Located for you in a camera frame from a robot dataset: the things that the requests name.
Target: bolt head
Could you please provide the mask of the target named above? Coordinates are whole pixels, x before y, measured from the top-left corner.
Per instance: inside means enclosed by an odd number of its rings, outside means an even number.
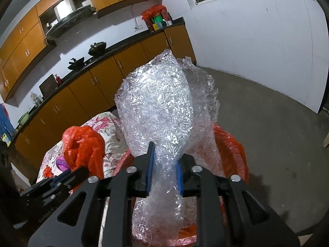
[[[201,172],[202,171],[202,167],[199,165],[195,165],[192,167],[192,172]]]
[[[96,183],[97,181],[98,181],[98,177],[97,177],[97,176],[90,176],[90,177],[88,178],[88,182],[89,182],[90,184]]]
[[[239,182],[239,181],[241,180],[241,177],[238,176],[238,175],[232,175],[232,176],[231,176],[231,180],[232,180],[233,182]]]
[[[133,172],[136,172],[137,171],[137,168],[135,166],[129,166],[127,169],[126,169],[126,172],[128,173],[133,173]]]

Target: kitchen counter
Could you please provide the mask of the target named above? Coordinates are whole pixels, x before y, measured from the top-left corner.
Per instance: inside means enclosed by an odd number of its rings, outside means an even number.
[[[178,25],[184,25],[185,21],[183,19],[183,17],[175,19],[172,21],[172,25],[169,27],[165,27],[163,29],[159,29],[153,32],[150,32],[149,30],[143,31],[141,33],[138,33],[136,35],[133,35],[129,38],[126,38],[108,48],[106,48],[106,52],[104,55],[98,57],[98,58],[94,58],[91,57],[90,59],[86,60],[85,63],[87,63],[87,65],[85,65],[82,69],[78,70],[78,71],[72,71],[70,73],[68,73],[65,77],[63,77],[63,83],[56,88],[56,90],[49,96],[47,97],[39,107],[35,107],[35,109],[32,108],[32,112],[29,115],[28,120],[26,121],[26,123],[21,127],[21,129],[18,131],[18,133],[16,134],[16,136],[14,137],[12,144],[15,143],[15,140],[17,139],[19,133],[24,130],[24,128],[30,123],[30,121],[37,115],[37,113],[39,112],[39,110],[48,102],[50,101],[60,90],[62,90],[63,88],[67,87],[69,84],[71,84],[75,79],[77,79],[80,75],[84,74],[85,72],[87,72],[88,70],[90,70],[91,68],[93,68],[94,66],[96,66],[97,64],[101,63],[102,61],[108,59],[111,55],[115,54],[116,52],[120,51],[121,49],[135,43],[138,42],[140,40],[146,39],[150,36],[153,36],[155,34],[158,34],[162,31],[164,31],[167,28],[171,28],[174,26],[178,26]]]

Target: electrical outlet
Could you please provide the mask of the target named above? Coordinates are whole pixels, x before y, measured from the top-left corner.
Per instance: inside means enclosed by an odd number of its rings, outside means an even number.
[[[138,31],[140,29],[143,29],[143,26],[142,25],[138,25],[138,29],[136,27],[134,27],[135,31]]]

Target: concrete floor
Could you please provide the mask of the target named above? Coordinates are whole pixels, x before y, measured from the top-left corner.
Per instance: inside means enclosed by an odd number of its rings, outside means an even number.
[[[206,69],[220,101],[217,123],[244,146],[249,185],[296,232],[329,208],[329,115],[252,81]]]

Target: cabinet handle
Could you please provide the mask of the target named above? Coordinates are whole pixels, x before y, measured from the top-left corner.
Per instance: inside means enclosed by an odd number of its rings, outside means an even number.
[[[99,84],[99,81],[97,80],[96,76],[94,76],[94,79],[95,79],[96,83]]]

